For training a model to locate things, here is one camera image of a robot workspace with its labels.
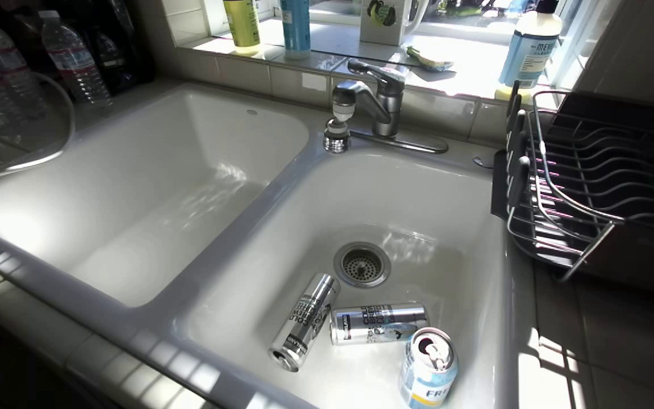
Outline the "green label spray bottle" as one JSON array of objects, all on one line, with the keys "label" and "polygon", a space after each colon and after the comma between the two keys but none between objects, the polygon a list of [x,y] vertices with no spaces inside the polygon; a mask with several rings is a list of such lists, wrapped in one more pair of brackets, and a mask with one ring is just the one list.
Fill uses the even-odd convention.
[{"label": "green label spray bottle", "polygon": [[255,0],[222,0],[231,40],[241,55],[259,49],[259,23]]}]

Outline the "blue white opened can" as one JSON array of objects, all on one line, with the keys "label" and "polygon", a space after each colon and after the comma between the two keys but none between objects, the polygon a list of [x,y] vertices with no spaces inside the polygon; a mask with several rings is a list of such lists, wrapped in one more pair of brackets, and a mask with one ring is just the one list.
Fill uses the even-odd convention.
[{"label": "blue white opened can", "polygon": [[408,409],[441,407],[459,375],[452,339],[438,327],[421,327],[405,354],[402,398]]}]

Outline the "black dish drying rack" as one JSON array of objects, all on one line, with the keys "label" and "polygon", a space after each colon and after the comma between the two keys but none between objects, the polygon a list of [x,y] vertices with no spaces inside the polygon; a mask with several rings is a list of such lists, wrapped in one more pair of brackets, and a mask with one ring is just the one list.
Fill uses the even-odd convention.
[{"label": "black dish drying rack", "polygon": [[506,88],[495,212],[535,261],[654,285],[654,108]]}]

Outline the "blue label soap pump bottle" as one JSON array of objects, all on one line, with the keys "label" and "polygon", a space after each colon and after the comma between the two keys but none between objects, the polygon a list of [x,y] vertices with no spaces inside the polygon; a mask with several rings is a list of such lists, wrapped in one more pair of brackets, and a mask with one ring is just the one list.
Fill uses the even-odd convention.
[{"label": "blue label soap pump bottle", "polygon": [[501,85],[531,88],[539,81],[562,30],[556,4],[558,0],[539,0],[517,18],[500,76]]}]

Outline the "chrome sink faucet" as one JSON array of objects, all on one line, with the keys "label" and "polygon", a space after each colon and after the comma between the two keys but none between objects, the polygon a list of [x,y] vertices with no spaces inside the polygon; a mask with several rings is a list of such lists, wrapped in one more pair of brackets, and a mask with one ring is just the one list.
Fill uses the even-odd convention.
[{"label": "chrome sink faucet", "polygon": [[354,73],[354,80],[335,81],[332,88],[332,116],[323,128],[323,149],[324,152],[344,152],[354,131],[350,121],[357,108],[363,108],[372,119],[371,131],[359,131],[359,139],[408,149],[423,155],[443,155],[450,149],[447,144],[421,144],[398,136],[405,77],[365,63],[359,58],[348,62],[348,71]]}]

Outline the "silver can upright lying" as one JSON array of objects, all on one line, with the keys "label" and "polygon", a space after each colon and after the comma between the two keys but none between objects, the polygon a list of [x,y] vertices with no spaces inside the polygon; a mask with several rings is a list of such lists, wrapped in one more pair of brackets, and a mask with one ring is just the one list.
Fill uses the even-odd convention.
[{"label": "silver can upright lying", "polygon": [[315,275],[299,294],[281,329],[276,332],[270,357],[289,373],[297,373],[306,358],[309,342],[317,337],[338,294],[338,282],[330,272]]}]

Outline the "blue label spray bottle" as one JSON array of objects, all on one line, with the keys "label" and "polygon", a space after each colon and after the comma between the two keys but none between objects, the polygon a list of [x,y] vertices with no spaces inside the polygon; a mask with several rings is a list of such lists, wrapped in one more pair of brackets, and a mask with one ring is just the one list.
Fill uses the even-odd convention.
[{"label": "blue label spray bottle", "polygon": [[306,55],[310,49],[309,0],[280,0],[284,46],[289,55]]}]

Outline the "metal strainer drain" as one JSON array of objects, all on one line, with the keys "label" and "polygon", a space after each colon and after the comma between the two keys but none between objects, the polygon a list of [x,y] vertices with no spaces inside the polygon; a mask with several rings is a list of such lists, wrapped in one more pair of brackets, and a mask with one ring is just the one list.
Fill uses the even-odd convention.
[{"label": "metal strainer drain", "polygon": [[350,287],[376,289],[391,277],[391,260],[375,243],[352,241],[335,249],[334,272]]}]

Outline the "silver can tilted lying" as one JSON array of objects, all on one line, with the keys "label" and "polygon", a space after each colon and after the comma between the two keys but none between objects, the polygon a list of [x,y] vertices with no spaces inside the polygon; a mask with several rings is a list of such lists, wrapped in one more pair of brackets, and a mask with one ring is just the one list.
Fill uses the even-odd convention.
[{"label": "silver can tilted lying", "polygon": [[426,308],[421,305],[363,305],[334,308],[330,339],[335,345],[399,342],[426,324]]}]

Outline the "white double basin sink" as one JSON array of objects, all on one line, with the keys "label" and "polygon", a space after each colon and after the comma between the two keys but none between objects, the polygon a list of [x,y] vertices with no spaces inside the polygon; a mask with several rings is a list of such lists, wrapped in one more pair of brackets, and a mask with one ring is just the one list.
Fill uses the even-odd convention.
[{"label": "white double basin sink", "polygon": [[[319,146],[319,113],[192,85],[150,86],[79,119],[54,162],[0,179],[0,268],[225,407],[392,409],[402,348],[315,339],[297,373],[270,342],[306,285],[338,305],[421,305],[456,348],[447,409],[509,409],[513,348],[503,224],[491,149],[421,155]],[[367,241],[391,277],[334,272]]]}]

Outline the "clear plastic water bottle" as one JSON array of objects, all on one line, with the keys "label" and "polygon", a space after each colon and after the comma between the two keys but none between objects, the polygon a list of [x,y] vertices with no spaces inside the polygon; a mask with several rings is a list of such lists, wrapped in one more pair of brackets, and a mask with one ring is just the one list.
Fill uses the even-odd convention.
[{"label": "clear plastic water bottle", "polygon": [[38,18],[40,44],[70,95],[82,104],[105,104],[108,90],[79,33],[69,27],[54,10],[40,10]]}]

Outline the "green sponge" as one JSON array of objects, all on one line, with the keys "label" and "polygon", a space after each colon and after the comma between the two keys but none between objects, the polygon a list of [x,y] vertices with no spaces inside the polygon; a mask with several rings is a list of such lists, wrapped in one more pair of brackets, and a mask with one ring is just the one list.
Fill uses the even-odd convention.
[{"label": "green sponge", "polygon": [[426,53],[417,49],[415,46],[407,46],[405,53],[407,53],[408,63],[413,69],[425,71],[425,73],[450,73],[455,69],[452,62],[430,56]]}]

